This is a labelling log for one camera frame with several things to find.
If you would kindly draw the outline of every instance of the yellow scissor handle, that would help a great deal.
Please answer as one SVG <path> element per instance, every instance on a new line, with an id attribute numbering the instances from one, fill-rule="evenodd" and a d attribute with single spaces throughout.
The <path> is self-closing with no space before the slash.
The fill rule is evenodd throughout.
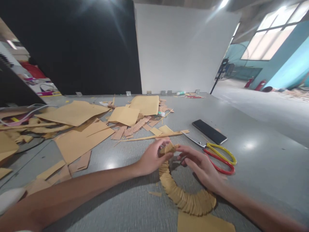
<path id="1" fill-rule="evenodd" d="M 235 157 L 233 156 L 232 153 L 230 153 L 229 150 L 227 150 L 226 148 L 220 146 L 220 145 L 217 145 L 217 144 L 212 144 L 212 143 L 207 143 L 206 145 L 210 150 L 212 150 L 214 153 L 216 153 L 219 157 L 221 157 L 222 159 L 224 159 L 225 161 L 229 162 L 231 165 L 236 165 L 237 164 L 237 161 L 235 159 Z M 216 148 L 219 148 L 223 151 L 225 151 L 231 158 L 233 161 L 230 161 L 228 160 L 227 158 L 225 158 L 225 156 L 223 156 L 221 153 L 219 153 L 216 149 L 214 149 L 213 147 L 216 147 Z"/>

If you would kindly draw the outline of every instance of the person's left hand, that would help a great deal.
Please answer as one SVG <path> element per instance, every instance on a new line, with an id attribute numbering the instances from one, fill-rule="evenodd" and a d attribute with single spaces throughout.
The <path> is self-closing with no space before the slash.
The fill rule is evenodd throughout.
<path id="1" fill-rule="evenodd" d="M 148 175 L 157 170 L 165 161 L 173 157 L 173 153 L 167 153 L 162 157 L 158 157 L 158 151 L 161 146 L 165 146 L 170 142 L 169 138 L 164 138 L 150 144 L 141 159 L 136 162 L 136 166 L 140 171 L 140 175 Z"/>

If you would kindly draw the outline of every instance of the concrete floor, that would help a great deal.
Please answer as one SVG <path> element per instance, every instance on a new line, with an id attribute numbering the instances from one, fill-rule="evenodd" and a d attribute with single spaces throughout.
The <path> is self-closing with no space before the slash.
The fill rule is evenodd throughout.
<path id="1" fill-rule="evenodd" d="M 245 84 L 236 79 L 219 81 L 213 95 L 309 148 L 309 102 L 245 89 Z"/>

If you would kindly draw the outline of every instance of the scissors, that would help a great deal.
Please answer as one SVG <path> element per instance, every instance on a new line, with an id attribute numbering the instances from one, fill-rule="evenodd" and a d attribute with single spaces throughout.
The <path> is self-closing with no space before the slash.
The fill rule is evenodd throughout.
<path id="1" fill-rule="evenodd" d="M 227 166 L 230 167 L 231 171 L 226 171 L 226 170 L 223 170 L 221 168 L 219 168 L 218 166 L 216 166 L 212 161 L 211 159 L 210 162 L 212 163 L 212 165 L 215 167 L 215 169 L 218 171 L 218 172 L 221 172 L 222 174 L 225 174 L 225 175 L 232 175 L 234 172 L 235 172 L 235 168 L 233 165 L 236 165 L 237 161 L 235 159 L 235 157 L 232 155 L 232 153 L 230 153 L 226 148 L 220 146 L 220 145 L 217 145 L 217 144 L 212 144 L 212 143 L 206 143 L 206 144 L 202 144 L 200 141 L 192 138 L 191 136 L 183 133 L 188 139 L 190 139 L 192 142 L 194 142 L 195 144 L 197 144 L 198 146 L 200 146 L 201 148 L 203 148 L 203 151 L 205 152 L 205 154 L 208 156 L 212 156 L 213 158 L 221 161 L 222 163 L 226 164 Z M 216 148 L 219 148 L 223 151 L 225 151 L 231 158 L 233 161 L 230 161 L 228 160 L 227 158 L 225 158 L 222 154 L 220 154 L 217 150 L 215 150 L 213 147 L 216 147 Z M 206 148 L 209 148 L 211 149 L 213 152 L 215 152 L 217 155 L 214 155 L 212 154 L 211 152 L 207 151 Z"/>

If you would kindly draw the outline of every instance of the black pole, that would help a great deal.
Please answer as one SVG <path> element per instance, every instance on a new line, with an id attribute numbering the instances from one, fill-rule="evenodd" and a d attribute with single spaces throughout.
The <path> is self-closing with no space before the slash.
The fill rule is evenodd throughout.
<path id="1" fill-rule="evenodd" d="M 229 59 L 224 59 L 224 60 L 222 61 L 222 64 L 221 64 L 221 66 L 220 66 L 220 73 L 219 73 L 219 76 L 218 76 L 218 78 L 216 79 L 216 82 L 215 82 L 215 84 L 213 85 L 210 94 L 212 94 L 214 88 L 216 87 L 216 84 L 218 83 L 219 78 L 220 78 L 220 76 L 221 76 L 221 74 L 222 74 L 222 72 L 223 72 L 223 68 L 228 64 L 228 62 L 229 62 Z"/>

